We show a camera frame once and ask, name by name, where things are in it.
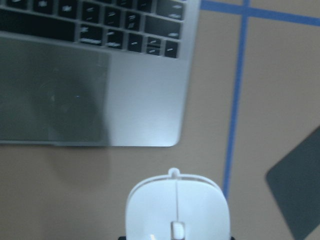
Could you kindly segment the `white computer mouse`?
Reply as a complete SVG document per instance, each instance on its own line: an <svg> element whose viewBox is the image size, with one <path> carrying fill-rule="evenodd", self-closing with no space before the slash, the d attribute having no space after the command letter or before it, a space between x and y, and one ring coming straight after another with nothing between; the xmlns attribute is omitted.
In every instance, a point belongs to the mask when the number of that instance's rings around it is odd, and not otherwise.
<svg viewBox="0 0 320 240"><path fill-rule="evenodd" d="M230 240L227 200L212 180L171 168L130 191L125 208L128 240Z"/></svg>

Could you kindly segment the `grey laptop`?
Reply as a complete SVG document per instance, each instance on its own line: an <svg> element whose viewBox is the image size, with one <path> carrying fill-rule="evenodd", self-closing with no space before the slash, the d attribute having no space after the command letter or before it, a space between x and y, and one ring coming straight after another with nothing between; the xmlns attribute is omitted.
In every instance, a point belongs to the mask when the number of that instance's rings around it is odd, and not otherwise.
<svg viewBox="0 0 320 240"><path fill-rule="evenodd" d="M0 142L171 147L198 0L3 0Z"/></svg>

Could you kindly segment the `black mouse pad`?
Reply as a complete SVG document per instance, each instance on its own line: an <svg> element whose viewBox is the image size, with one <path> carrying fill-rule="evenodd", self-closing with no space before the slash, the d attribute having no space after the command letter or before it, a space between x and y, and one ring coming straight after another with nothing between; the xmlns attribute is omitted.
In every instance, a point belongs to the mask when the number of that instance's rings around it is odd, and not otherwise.
<svg viewBox="0 0 320 240"><path fill-rule="evenodd" d="M320 129L316 128L265 175L295 240L320 225Z"/></svg>

